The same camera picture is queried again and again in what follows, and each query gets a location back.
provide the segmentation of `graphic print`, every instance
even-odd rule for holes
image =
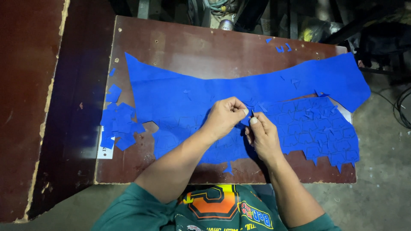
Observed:
[[[238,210],[240,211],[241,216],[246,216],[248,220],[263,225],[268,229],[273,229],[270,215],[268,213],[249,206],[245,201],[238,203]]]
[[[187,193],[184,204],[198,220],[232,220],[240,199],[235,185],[216,185],[207,190]]]

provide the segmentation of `forearm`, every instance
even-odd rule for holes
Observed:
[[[159,158],[134,181],[160,202],[177,199],[193,174],[204,152],[213,144],[201,130]]]
[[[283,155],[267,161],[270,180],[275,191],[278,211],[289,227],[307,224],[325,212],[300,183],[298,176]]]

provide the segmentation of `dark wooden panel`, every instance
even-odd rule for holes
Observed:
[[[94,181],[114,23],[109,1],[70,1],[29,219]]]
[[[1,1],[0,222],[26,221],[64,0]]]
[[[201,28],[137,18],[117,16],[111,67],[116,68],[108,85],[115,83],[123,92],[119,102],[134,106],[124,52],[139,61],[202,79],[227,78],[263,74],[295,66],[307,60],[319,60],[346,53],[346,48],[318,43],[274,38],[269,44],[262,35]],[[291,52],[278,53],[275,46]],[[149,164],[155,161],[152,133],[156,125],[145,124],[146,132],[136,134],[137,144],[122,152],[114,147],[113,159],[99,159],[96,182],[132,182]],[[307,161],[302,152],[286,156],[301,182],[355,182],[356,174],[350,164],[343,165],[343,175],[327,159],[319,158],[318,166]],[[234,176],[222,173],[226,164],[199,165],[190,182],[265,183],[263,171],[251,159],[231,163]]]

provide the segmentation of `hand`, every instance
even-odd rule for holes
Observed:
[[[236,97],[217,101],[211,108],[200,131],[210,135],[214,143],[226,136],[238,122],[248,115],[249,110]]]
[[[277,127],[262,113],[255,112],[250,127],[245,128],[248,143],[254,147],[259,158],[266,164],[284,157],[281,151]]]

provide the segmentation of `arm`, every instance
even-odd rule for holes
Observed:
[[[217,101],[196,133],[151,164],[134,182],[160,202],[177,199],[204,152],[227,135],[247,114],[246,106],[235,97]]]
[[[314,221],[325,212],[300,183],[281,151],[277,127],[263,113],[254,113],[246,135],[270,173],[279,215],[290,228]]]

